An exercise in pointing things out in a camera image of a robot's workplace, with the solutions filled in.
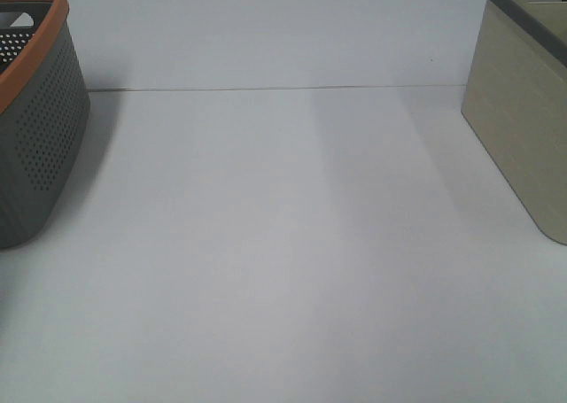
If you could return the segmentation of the beige bin grey rim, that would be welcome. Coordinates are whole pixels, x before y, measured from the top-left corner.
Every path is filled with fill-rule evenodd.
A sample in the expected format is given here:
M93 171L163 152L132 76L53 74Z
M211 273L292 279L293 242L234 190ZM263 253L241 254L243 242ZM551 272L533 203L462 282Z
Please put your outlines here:
M566 242L566 0L485 0L461 108L540 232Z

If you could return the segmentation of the grey perforated basket orange rim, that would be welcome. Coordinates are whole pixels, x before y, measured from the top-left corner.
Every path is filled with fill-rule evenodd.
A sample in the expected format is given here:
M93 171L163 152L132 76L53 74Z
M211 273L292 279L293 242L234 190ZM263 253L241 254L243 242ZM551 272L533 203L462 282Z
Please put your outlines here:
M66 185L90 101L67 0L1 0L29 27L1 29L1 246L33 239Z

